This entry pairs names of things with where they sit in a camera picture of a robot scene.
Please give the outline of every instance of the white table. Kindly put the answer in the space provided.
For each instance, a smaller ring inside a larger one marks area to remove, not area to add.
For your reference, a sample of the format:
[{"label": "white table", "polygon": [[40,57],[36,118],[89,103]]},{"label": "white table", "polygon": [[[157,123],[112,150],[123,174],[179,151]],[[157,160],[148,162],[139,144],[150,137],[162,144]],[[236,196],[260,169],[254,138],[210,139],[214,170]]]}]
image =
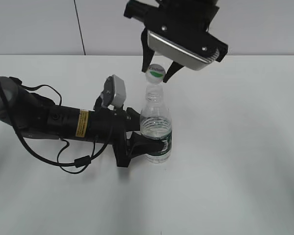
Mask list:
[{"label": "white table", "polygon": [[[92,109],[116,74],[125,106],[140,110],[141,61],[0,56],[0,75],[52,85],[63,105]],[[58,102],[48,89],[39,93]],[[184,69],[165,97],[173,151],[161,165],[137,158],[118,169],[109,146],[84,174],[69,175],[30,156],[0,122],[0,235],[294,235],[294,56],[227,56],[202,71]],[[53,160],[63,146],[28,143]],[[72,141],[62,160],[91,148]]]}]

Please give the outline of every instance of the yellow sticker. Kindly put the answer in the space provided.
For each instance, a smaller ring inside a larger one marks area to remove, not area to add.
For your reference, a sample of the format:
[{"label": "yellow sticker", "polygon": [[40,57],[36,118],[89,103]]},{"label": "yellow sticker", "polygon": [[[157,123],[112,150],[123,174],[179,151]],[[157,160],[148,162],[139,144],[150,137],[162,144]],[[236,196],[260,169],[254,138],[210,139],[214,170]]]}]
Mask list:
[{"label": "yellow sticker", "polygon": [[88,111],[80,110],[78,124],[76,129],[76,137],[84,138],[88,124]]}]

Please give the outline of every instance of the white bottle cap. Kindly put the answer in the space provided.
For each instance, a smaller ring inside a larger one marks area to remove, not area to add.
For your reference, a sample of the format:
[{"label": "white bottle cap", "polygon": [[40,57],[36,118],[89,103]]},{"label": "white bottle cap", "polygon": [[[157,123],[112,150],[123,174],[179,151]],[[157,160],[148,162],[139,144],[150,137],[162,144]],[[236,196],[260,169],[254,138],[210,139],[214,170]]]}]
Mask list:
[{"label": "white bottle cap", "polygon": [[166,75],[166,70],[157,64],[150,65],[146,72],[146,79],[152,84],[159,84],[163,81]]}]

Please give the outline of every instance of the water bottle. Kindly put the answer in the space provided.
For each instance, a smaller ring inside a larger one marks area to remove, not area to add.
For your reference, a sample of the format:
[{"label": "water bottle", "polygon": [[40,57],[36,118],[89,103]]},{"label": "water bottle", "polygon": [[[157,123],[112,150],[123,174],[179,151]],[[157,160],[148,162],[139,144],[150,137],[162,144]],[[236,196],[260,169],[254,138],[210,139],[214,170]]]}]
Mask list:
[{"label": "water bottle", "polygon": [[146,158],[152,163],[165,162],[172,149],[172,120],[164,103],[160,84],[165,75],[166,71],[160,65],[150,65],[146,72],[148,86],[146,105],[141,112],[141,133],[147,138],[161,140],[164,143],[161,152],[146,154]]}]

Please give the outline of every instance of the cable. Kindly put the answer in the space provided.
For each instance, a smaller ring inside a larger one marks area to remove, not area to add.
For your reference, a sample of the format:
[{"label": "cable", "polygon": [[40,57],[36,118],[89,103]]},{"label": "cable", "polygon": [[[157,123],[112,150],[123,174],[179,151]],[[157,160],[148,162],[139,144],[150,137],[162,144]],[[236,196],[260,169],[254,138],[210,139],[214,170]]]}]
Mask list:
[{"label": "cable", "polygon": [[[58,162],[58,163],[59,163],[59,157],[60,157],[60,154],[70,146],[70,143],[69,143],[67,140],[64,140],[64,139],[61,138],[61,141],[65,142],[66,145],[60,150],[60,152],[59,152],[58,155],[57,155],[57,162]],[[95,151],[95,142],[94,142],[94,147],[93,147],[93,153],[92,153],[92,154],[94,154],[94,151]],[[61,168],[63,171],[65,171],[66,173],[69,173],[69,174],[72,174],[72,175],[78,175],[78,174],[84,172],[84,171],[87,169],[88,166],[89,166],[89,164],[86,165],[86,166],[84,166],[83,169],[81,169],[80,171],[77,171],[77,172],[68,171],[68,170],[64,169],[63,167],[61,167],[61,166],[60,166],[60,168]]]},{"label": "cable", "polygon": [[26,141],[24,140],[17,124],[16,124],[16,121],[14,120],[14,117],[13,117],[13,113],[11,111],[11,108],[9,106],[9,102],[5,96],[5,93],[3,91],[3,88],[1,86],[1,83],[0,83],[0,97],[2,99],[2,102],[4,104],[4,107],[6,109],[6,112],[8,114],[8,117],[11,121],[11,125],[14,129],[14,132],[16,134],[16,136],[18,137],[19,141],[21,142],[21,144],[23,145],[23,147],[32,155],[34,156],[35,158],[37,158],[38,160],[41,160],[42,162],[45,162],[49,165],[54,165],[54,166],[59,166],[59,167],[70,167],[70,166],[75,166],[76,168],[80,168],[80,167],[84,167],[82,170],[80,170],[80,173],[83,172],[87,167],[88,165],[91,163],[92,160],[94,160],[95,158],[97,158],[101,153],[103,153],[103,151],[106,149],[107,145],[109,144],[110,142],[110,139],[111,139],[111,136],[112,136],[112,132],[113,132],[113,125],[111,125],[111,128],[110,128],[110,132],[109,132],[109,136],[106,140],[106,142],[104,143],[104,145],[102,146],[102,148],[98,151],[98,153],[96,153],[94,155],[94,151],[95,149],[93,149],[93,152],[92,152],[92,156],[85,156],[83,158],[79,158],[79,159],[75,159],[74,163],[59,163],[58,161],[58,158],[60,156],[60,154],[69,147],[69,142],[67,141],[67,145],[62,148],[57,156],[57,162],[54,162],[54,161],[51,161],[49,159],[46,159],[40,155],[38,155],[34,150],[32,150],[29,145],[26,143]]},{"label": "cable", "polygon": [[5,96],[5,93],[2,89],[2,86],[1,86],[1,83],[0,83],[0,97],[2,99],[2,102],[4,104],[4,107],[6,109],[6,112],[8,114],[8,117],[11,121],[11,124],[12,124],[12,127],[14,129],[14,132],[16,134],[16,136],[19,138],[19,141],[21,142],[21,144],[23,145],[23,147],[31,154],[33,155],[35,158],[37,158],[38,160],[41,160],[42,162],[45,162],[49,165],[54,165],[54,166],[62,166],[62,167],[70,167],[70,166],[76,166],[76,163],[57,163],[57,162],[54,162],[54,161],[51,161],[51,160],[48,160],[44,157],[41,157],[40,155],[38,155],[36,152],[34,152],[34,150],[32,150],[29,145],[26,143],[26,141],[24,140],[19,128],[17,127],[17,124],[14,120],[14,117],[13,117],[13,113],[10,109],[10,106],[9,106],[9,102],[7,101],[7,98]]},{"label": "cable", "polygon": [[[94,152],[95,152],[95,147],[96,147],[96,141],[93,142],[94,147],[93,147],[93,151],[92,151],[92,155],[91,155],[90,161],[96,159],[97,157],[99,157],[99,156],[103,153],[103,151],[106,149],[106,147],[108,146],[108,144],[109,144],[109,142],[110,142],[110,139],[111,139],[111,136],[112,136],[112,132],[113,132],[113,127],[112,127],[112,125],[111,125],[110,132],[109,132],[109,136],[108,136],[106,142],[103,144],[103,146],[101,147],[101,149],[100,149],[95,155],[94,155]],[[59,157],[60,157],[61,153],[62,153],[64,150],[66,150],[66,149],[70,146],[70,143],[69,143],[67,140],[61,138],[61,141],[65,142],[66,145],[65,145],[65,146],[60,150],[60,152],[58,153],[58,155],[57,155],[57,162],[59,162]],[[88,166],[89,166],[89,164],[86,165],[86,166],[84,166],[83,169],[81,169],[80,171],[77,171],[77,172],[68,171],[68,170],[64,169],[63,167],[61,167],[61,166],[60,166],[60,168],[61,168],[63,171],[69,173],[69,174],[77,175],[77,174],[82,173],[84,170],[86,170],[86,168],[87,168]]]},{"label": "cable", "polygon": [[109,135],[108,135],[108,138],[107,138],[106,142],[103,144],[103,146],[101,147],[101,149],[95,155],[94,155],[94,152],[92,153],[92,155],[90,157],[90,161],[96,159],[97,157],[99,157],[99,155],[101,153],[103,153],[103,151],[106,149],[106,147],[108,146],[108,144],[110,142],[110,139],[111,139],[111,136],[112,136],[112,132],[113,132],[113,126],[111,125],[110,132],[109,132]]},{"label": "cable", "polygon": [[34,92],[42,87],[49,87],[50,89],[52,89],[54,92],[56,92],[58,94],[58,96],[60,97],[60,102],[59,102],[59,106],[62,105],[62,95],[55,89],[53,88],[52,86],[49,86],[49,85],[46,85],[46,84],[43,84],[43,85],[39,85],[37,87],[27,87],[27,86],[23,86],[21,85],[22,88],[24,88],[25,90],[28,90],[30,92]]}]

